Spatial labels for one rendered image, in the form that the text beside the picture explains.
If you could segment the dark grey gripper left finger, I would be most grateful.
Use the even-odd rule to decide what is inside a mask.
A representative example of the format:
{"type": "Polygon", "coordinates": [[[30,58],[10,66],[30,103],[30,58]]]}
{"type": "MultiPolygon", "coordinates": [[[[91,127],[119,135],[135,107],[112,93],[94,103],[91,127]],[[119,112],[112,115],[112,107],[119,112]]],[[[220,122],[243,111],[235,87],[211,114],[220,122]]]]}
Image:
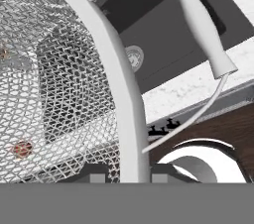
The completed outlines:
{"type": "Polygon", "coordinates": [[[109,169],[106,164],[85,164],[78,174],[63,179],[63,182],[108,183],[109,169]]]}

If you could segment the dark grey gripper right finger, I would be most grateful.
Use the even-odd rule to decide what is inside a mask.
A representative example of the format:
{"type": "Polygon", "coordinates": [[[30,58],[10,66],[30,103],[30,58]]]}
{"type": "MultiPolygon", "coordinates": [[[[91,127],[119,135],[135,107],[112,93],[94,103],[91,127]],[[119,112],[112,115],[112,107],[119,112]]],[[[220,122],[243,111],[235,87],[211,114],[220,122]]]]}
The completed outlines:
{"type": "Polygon", "coordinates": [[[171,164],[155,164],[151,166],[152,183],[197,183],[197,180],[179,172],[171,164]]]}

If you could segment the white mesh colander with handle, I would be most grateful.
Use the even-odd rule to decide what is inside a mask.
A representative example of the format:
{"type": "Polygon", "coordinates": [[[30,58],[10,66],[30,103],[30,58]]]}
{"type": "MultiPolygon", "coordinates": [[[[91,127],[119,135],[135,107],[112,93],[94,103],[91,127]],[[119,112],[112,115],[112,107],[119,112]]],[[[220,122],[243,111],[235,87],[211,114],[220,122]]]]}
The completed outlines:
{"type": "Polygon", "coordinates": [[[142,95],[94,0],[0,0],[0,183],[51,183],[107,163],[150,179],[142,95]],[[33,152],[18,159],[20,141],[33,152]]]}

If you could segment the dishwasher with brown wood front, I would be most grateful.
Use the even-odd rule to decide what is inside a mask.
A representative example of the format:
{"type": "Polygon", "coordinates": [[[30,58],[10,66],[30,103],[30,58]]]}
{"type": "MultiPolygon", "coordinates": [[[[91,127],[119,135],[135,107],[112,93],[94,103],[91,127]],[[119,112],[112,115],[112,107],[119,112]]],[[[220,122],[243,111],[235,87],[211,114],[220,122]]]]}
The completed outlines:
{"type": "MultiPolygon", "coordinates": [[[[251,179],[248,183],[254,183],[254,79],[222,93],[194,125],[151,151],[151,166],[158,164],[159,158],[174,145],[197,138],[211,138],[232,145],[251,179]]],[[[175,168],[195,179],[186,170],[175,168]]]]}

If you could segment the dark grey sink basin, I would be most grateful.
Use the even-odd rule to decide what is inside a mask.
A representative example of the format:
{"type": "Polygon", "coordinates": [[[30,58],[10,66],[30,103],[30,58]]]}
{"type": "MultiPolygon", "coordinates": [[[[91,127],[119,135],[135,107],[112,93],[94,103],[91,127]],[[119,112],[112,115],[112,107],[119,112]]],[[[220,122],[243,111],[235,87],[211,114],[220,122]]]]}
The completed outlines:
{"type": "MultiPolygon", "coordinates": [[[[225,49],[254,36],[254,25],[233,0],[200,0],[225,49]]],[[[178,0],[96,0],[126,47],[137,46],[144,61],[136,72],[145,93],[205,61],[178,0]]]]}

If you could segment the small red round object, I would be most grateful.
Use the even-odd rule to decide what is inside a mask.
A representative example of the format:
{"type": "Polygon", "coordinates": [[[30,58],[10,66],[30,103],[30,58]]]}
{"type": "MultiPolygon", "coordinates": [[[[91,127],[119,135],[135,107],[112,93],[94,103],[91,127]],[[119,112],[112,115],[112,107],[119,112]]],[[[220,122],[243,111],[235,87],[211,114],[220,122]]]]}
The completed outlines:
{"type": "Polygon", "coordinates": [[[12,149],[12,153],[18,159],[28,157],[33,152],[33,144],[29,141],[20,141],[12,149]]]}

